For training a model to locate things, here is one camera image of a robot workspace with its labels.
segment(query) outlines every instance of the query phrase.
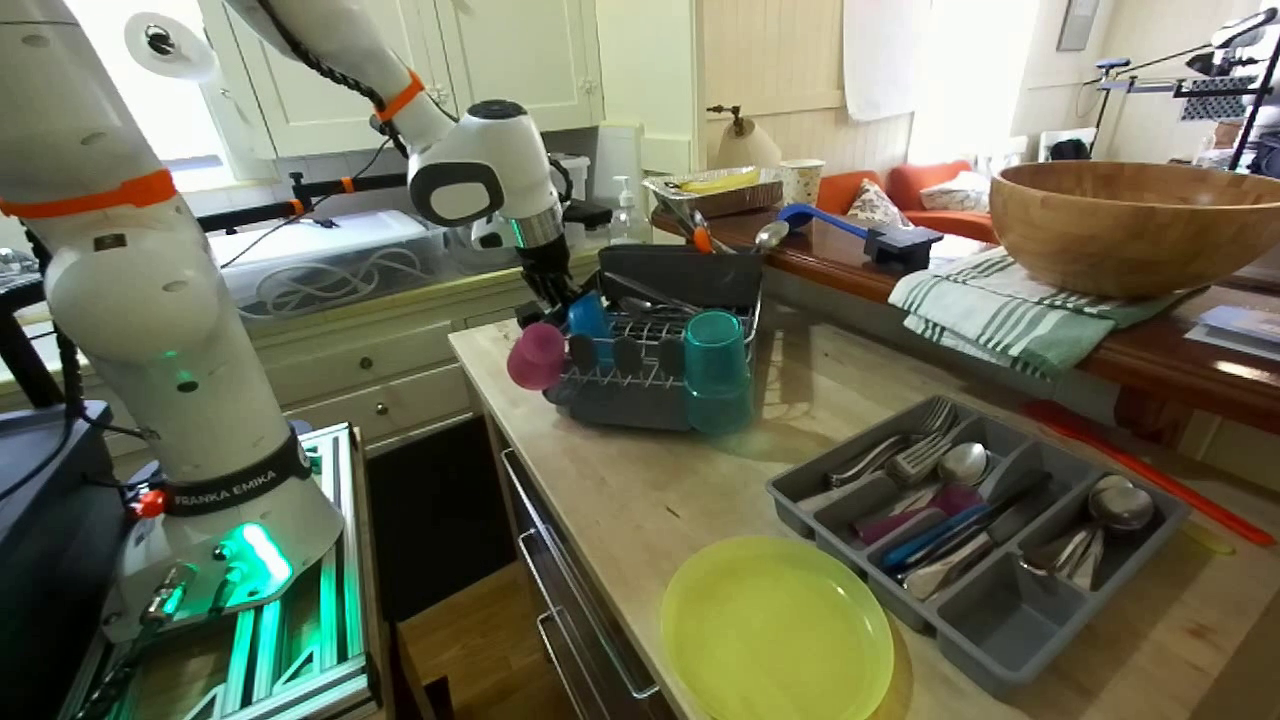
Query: wooden table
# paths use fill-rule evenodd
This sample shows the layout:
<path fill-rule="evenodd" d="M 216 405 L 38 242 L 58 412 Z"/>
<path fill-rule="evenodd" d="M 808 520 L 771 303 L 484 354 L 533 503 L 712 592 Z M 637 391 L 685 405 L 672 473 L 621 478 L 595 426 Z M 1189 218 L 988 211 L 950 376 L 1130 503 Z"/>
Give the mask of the wooden table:
<path fill-rule="evenodd" d="M 718 237 L 729 242 L 749 242 L 769 211 L 721 217 Z M 988 242 L 950 237 L 944 251 L 977 251 Z M 814 225 L 808 237 L 789 241 L 771 267 L 797 271 L 804 280 L 889 298 L 897 277 L 864 259 L 864 242 L 828 225 Z M 1280 430 L 1280 365 L 1244 354 L 1215 345 L 1191 345 L 1185 332 L 1211 303 L 1244 303 L 1280 312 L 1280 295 L 1260 295 L 1244 288 L 1207 288 L 1169 315 L 1137 322 L 1109 337 L 1081 366 L 1124 389 L 1115 421 L 1148 439 L 1177 439 L 1191 407 L 1220 412 L 1266 430 Z"/>
<path fill-rule="evenodd" d="M 709 443 L 574 424 L 509 378 L 514 341 L 517 322 L 488 322 L 457 332 L 452 347 L 488 421 L 529 462 L 590 574 L 685 716 L 702 716 L 702 705 L 660 652 L 660 599 L 672 571 L 724 535 L 789 535 L 769 478 L 925 395 L 964 391 L 961 376 L 783 315 L 760 332 L 758 347 L 760 424 Z M 1278 625 L 1280 609 L 1269 609 L 1278 592 L 1278 551 L 1237 549 L 1191 520 L 1050 677 L 1013 701 L 992 701 L 929 634 L 897 629 L 902 664 L 881 716 L 1215 716 L 1227 701 L 1280 708 L 1269 668 L 1227 664 L 1251 629 Z"/>

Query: bottle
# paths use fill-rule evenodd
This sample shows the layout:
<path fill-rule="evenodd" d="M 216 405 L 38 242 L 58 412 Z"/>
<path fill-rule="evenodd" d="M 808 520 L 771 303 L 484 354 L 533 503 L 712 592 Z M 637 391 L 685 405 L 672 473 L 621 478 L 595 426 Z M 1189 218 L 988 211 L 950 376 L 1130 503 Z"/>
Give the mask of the bottle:
<path fill-rule="evenodd" d="M 611 242 L 648 242 L 648 218 L 640 190 L 632 189 L 632 174 L 611 174 L 617 178 L 617 208 L 607 225 Z"/>

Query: cutlery tray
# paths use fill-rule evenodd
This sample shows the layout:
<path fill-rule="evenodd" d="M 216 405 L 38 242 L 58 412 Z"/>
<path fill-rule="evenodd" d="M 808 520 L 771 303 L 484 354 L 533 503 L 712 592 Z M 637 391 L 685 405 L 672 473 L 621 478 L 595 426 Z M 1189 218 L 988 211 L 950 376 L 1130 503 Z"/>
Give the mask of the cutlery tray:
<path fill-rule="evenodd" d="M 914 488 L 884 467 L 876 478 L 851 478 L 841 493 L 828 493 L 824 503 L 814 503 L 808 497 L 824 493 L 832 473 L 851 467 L 889 436 L 910 436 L 906 447 L 914 447 L 922 426 L 929 426 L 939 412 L 953 412 L 950 447 L 964 439 L 988 447 L 980 478 L 988 503 L 1001 507 L 1013 497 L 1035 493 L 1040 507 L 1018 526 L 1004 524 L 1001 540 L 977 562 L 970 562 L 929 599 L 918 599 L 893 571 L 881 567 L 884 551 L 902 542 L 902 535 L 864 542 L 851 530 L 856 524 L 893 513 L 893 503 L 902 503 Z M 1114 473 L 1109 462 L 1098 462 L 961 400 L 934 395 L 771 478 L 771 503 L 791 530 L 818 540 L 824 551 L 841 554 L 856 574 L 864 574 L 893 617 L 937 634 L 939 652 L 964 677 L 992 694 L 1009 694 L 1013 687 L 1035 680 L 1189 514 L 1182 501 L 1141 483 L 1151 493 L 1157 513 L 1141 530 L 1104 530 L 1104 551 L 1087 587 L 1071 583 L 1068 574 L 1027 571 L 1021 562 L 1026 551 L 1045 549 L 1087 520 L 1087 493 L 1099 475 L 1124 473 Z"/>

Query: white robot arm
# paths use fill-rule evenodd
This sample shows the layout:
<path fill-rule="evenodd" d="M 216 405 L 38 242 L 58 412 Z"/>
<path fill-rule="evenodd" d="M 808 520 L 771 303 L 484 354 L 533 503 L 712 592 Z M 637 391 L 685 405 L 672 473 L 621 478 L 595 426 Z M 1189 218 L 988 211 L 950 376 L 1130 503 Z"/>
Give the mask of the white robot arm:
<path fill-rule="evenodd" d="M 355 0 L 229 0 L 275 53 L 318 77 L 360 93 L 373 122 L 407 156 L 407 190 L 431 225 L 506 217 L 529 288 L 564 306 L 574 298 L 562 199 L 550 153 L 519 104 L 484 100 L 462 121 L 443 117 L 380 40 Z"/>
<path fill-rule="evenodd" d="M 355 0 L 234 0 L 281 53 L 375 104 L 438 225 L 506 211 L 529 284 L 569 303 L 540 133 L 517 104 L 447 121 Z M 0 211 L 49 251 L 52 320 L 124 400 L 165 473 L 165 513 L 124 549 L 104 633 L 195 625 L 281 594 L 341 520 L 247 345 L 189 203 L 59 0 L 0 2 Z"/>

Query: yellow plate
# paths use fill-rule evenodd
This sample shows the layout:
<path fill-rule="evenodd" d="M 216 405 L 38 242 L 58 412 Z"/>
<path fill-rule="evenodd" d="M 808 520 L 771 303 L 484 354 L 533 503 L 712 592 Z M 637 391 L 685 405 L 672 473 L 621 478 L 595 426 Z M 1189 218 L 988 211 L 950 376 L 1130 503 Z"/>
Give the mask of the yellow plate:
<path fill-rule="evenodd" d="M 893 680 L 893 633 L 841 561 L 802 540 L 737 535 L 665 592 L 665 654 L 724 720 L 856 720 Z"/>

